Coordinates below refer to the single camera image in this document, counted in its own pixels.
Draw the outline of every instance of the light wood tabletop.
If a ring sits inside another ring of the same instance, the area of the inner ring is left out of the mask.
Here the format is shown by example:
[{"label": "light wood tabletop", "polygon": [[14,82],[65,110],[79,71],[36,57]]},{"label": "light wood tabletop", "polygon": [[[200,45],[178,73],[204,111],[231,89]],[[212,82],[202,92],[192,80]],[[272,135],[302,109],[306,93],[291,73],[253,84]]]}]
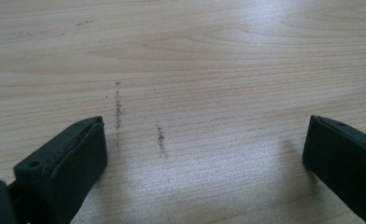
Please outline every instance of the light wood tabletop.
[{"label": "light wood tabletop", "polygon": [[363,223],[303,168],[311,115],[366,133],[366,0],[0,0],[0,179],[104,118],[72,223]]}]

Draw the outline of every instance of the wooden table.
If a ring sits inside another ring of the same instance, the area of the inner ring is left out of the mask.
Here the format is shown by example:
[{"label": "wooden table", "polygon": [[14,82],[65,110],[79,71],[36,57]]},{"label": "wooden table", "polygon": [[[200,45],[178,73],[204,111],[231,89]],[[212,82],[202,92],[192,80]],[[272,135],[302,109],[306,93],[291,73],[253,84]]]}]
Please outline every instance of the wooden table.
[{"label": "wooden table", "polygon": [[104,117],[72,223],[362,223],[302,166],[313,114],[366,133],[366,0],[0,0],[0,179]]}]

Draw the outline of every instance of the wooden surface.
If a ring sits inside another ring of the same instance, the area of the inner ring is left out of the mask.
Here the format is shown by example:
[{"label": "wooden surface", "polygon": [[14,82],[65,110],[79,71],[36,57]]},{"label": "wooden surface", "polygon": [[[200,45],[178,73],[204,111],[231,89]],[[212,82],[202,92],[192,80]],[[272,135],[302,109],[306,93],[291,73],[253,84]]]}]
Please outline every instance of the wooden surface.
[{"label": "wooden surface", "polygon": [[106,123],[72,223],[362,223],[302,166],[313,114],[366,132],[366,1],[0,0],[0,179]]}]

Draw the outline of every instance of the wood grain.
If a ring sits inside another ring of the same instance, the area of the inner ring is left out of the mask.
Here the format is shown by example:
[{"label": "wood grain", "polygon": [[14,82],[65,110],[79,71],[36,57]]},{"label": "wood grain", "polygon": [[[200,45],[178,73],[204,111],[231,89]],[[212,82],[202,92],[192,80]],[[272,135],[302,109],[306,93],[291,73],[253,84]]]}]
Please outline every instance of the wood grain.
[{"label": "wood grain", "polygon": [[302,166],[313,114],[366,132],[366,0],[0,1],[0,179],[106,123],[72,223],[362,223]]}]

